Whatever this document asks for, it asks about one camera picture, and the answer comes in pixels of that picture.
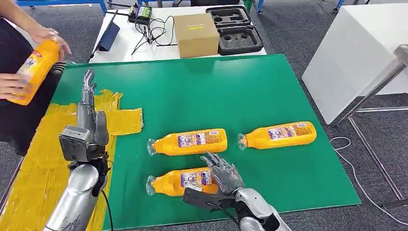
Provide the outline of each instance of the white cable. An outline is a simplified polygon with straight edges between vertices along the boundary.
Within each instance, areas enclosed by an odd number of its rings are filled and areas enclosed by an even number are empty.
[[[403,225],[408,225],[408,223],[402,222],[402,221],[396,219],[395,217],[393,217],[391,214],[389,214],[387,211],[385,211],[384,209],[382,209],[381,207],[379,207],[376,203],[374,203],[374,202],[371,200],[371,198],[367,195],[366,191],[363,189],[363,186],[361,186],[360,182],[357,180],[357,174],[356,174],[356,170],[354,169],[354,166],[353,166],[346,158],[344,158],[344,157],[338,152],[338,150],[344,149],[344,148],[346,148],[346,147],[348,147],[348,146],[351,145],[350,139],[347,138],[347,137],[343,137],[343,136],[334,137],[333,139],[330,140],[330,144],[332,143],[333,140],[336,140],[336,139],[346,139],[346,140],[348,141],[348,144],[347,144],[346,146],[343,146],[343,147],[340,147],[340,148],[334,148],[334,147],[333,147],[333,149],[334,149],[334,151],[336,151],[336,153],[337,153],[345,162],[347,162],[347,163],[351,166],[351,168],[353,169],[354,179],[356,179],[356,182],[357,182],[358,186],[359,186],[360,189],[363,191],[363,193],[364,193],[364,195],[367,197],[367,199],[368,199],[374,206],[376,206],[379,210],[381,210],[382,212],[384,212],[385,214],[387,214],[389,217],[391,217],[392,219],[394,219],[396,222],[398,222],[398,223],[400,223],[400,224],[403,224]]]

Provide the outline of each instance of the green board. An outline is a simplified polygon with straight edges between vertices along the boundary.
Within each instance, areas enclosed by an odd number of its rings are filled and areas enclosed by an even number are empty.
[[[284,55],[200,58],[68,66],[53,103],[78,102],[87,67],[97,91],[123,93],[120,109],[143,108],[143,131],[119,136],[109,201],[115,229],[224,219],[184,204],[181,197],[148,196],[149,175],[204,167],[200,155],[149,156],[149,138],[184,131],[224,128],[228,149],[246,186],[260,192],[279,212],[360,204],[312,107]],[[303,146],[238,149],[238,133],[260,127],[310,121],[316,140]],[[104,230],[109,229],[105,216]]]

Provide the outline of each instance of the bottle label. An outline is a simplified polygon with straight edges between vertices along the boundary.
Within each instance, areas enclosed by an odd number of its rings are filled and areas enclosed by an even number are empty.
[[[195,145],[204,145],[218,143],[222,141],[222,136],[218,131],[206,131],[197,134],[178,136],[178,147],[191,147]]]
[[[292,124],[287,127],[277,127],[268,130],[271,140],[312,134],[312,130],[305,123]]]
[[[24,77],[23,81],[28,82],[35,73],[37,64],[42,59],[42,55],[38,51],[33,51],[33,53],[26,59],[24,64],[17,71],[18,75]]]
[[[200,172],[186,172],[181,174],[181,186],[186,188],[187,186],[200,187],[202,185],[211,184],[211,171]]]

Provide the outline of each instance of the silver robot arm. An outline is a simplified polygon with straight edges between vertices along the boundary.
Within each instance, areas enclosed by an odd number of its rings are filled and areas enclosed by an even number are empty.
[[[43,230],[84,231],[98,199],[98,195],[92,194],[98,178],[99,173],[94,166],[85,164],[76,167]]]
[[[276,209],[254,189],[239,189],[235,201],[245,204],[243,208],[237,209],[241,231],[292,231]]]
[[[109,141],[106,116],[95,112],[94,73],[88,69],[82,86],[82,100],[78,103],[76,126],[68,125],[59,136],[70,176],[54,212],[43,231],[84,231],[87,228],[98,195],[107,183]]]
[[[234,164],[230,164],[217,154],[207,152],[202,160],[211,169],[219,187],[217,194],[200,192],[186,188],[183,201],[209,211],[234,208],[237,223],[241,231],[291,231],[282,220],[276,209],[265,201],[264,197],[254,189],[245,188],[242,177]]]

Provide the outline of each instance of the juice bottle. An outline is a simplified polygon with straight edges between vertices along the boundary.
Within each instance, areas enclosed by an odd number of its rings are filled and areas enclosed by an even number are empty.
[[[310,122],[282,124],[258,128],[249,134],[238,134],[238,147],[257,149],[280,148],[308,144],[316,139],[316,130]]]
[[[25,97],[23,100],[9,99],[9,101],[20,105],[28,105],[52,65],[58,61],[59,51],[60,47],[52,39],[47,39],[40,43],[17,71],[17,74],[23,76],[24,79],[22,81],[31,84],[31,92],[29,94],[21,94],[20,96]]]
[[[227,149],[227,134],[215,128],[167,135],[159,140],[149,139],[147,151],[150,155],[187,155],[205,152],[219,153]]]
[[[211,171],[207,167],[174,170],[157,178],[149,176],[146,181],[146,192],[150,196],[155,193],[182,196],[187,187],[211,194],[218,191],[218,185],[212,179]]]

